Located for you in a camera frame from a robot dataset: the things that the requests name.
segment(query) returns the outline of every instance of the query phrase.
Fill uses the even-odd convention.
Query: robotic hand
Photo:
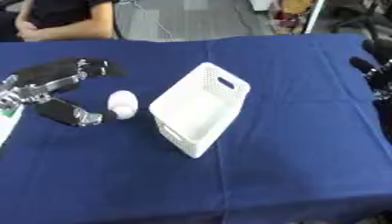
[[[362,72],[374,94],[376,107],[382,130],[387,139],[392,142],[392,54],[380,44],[365,40],[362,47],[372,54],[380,66],[352,57],[350,63]]]
[[[60,59],[28,67],[15,72],[0,85],[0,110],[11,112],[21,105],[30,104],[40,115],[59,123],[70,126],[98,125],[106,119],[118,118],[118,114],[115,110],[103,114],[88,113],[53,94],[77,88],[86,78],[113,74],[123,73],[118,66],[104,59]]]

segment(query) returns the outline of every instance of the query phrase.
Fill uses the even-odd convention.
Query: blue tablecloth
[[[348,63],[354,55],[371,59],[361,41],[309,35],[0,44],[2,78],[62,57],[113,60],[129,76],[86,80],[63,98],[101,111],[111,93],[128,89],[141,108],[134,119],[80,129],[28,108],[0,160],[0,223],[188,215],[241,224],[350,223],[388,208],[392,150],[367,83]],[[252,90],[224,135],[190,159],[160,136],[148,106],[205,61]]]

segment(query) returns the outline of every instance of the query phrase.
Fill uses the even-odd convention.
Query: white ball
[[[117,91],[108,98],[108,109],[115,112],[119,120],[130,119],[137,112],[137,98],[130,91]]]

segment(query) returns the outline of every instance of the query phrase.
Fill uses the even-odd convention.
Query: person's arm
[[[28,21],[30,11],[32,10],[32,0],[24,0],[19,14],[17,15],[17,20]]]
[[[32,11],[33,0],[24,0],[17,19],[15,20],[15,26],[21,32],[24,29],[37,30],[37,27],[28,22],[30,12]]]
[[[91,9],[91,18],[74,24],[38,30],[40,40],[109,39],[113,31],[113,4],[101,3]]]

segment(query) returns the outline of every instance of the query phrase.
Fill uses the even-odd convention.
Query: black shirt
[[[30,21],[39,29],[91,18],[90,9],[111,0],[33,0]]]

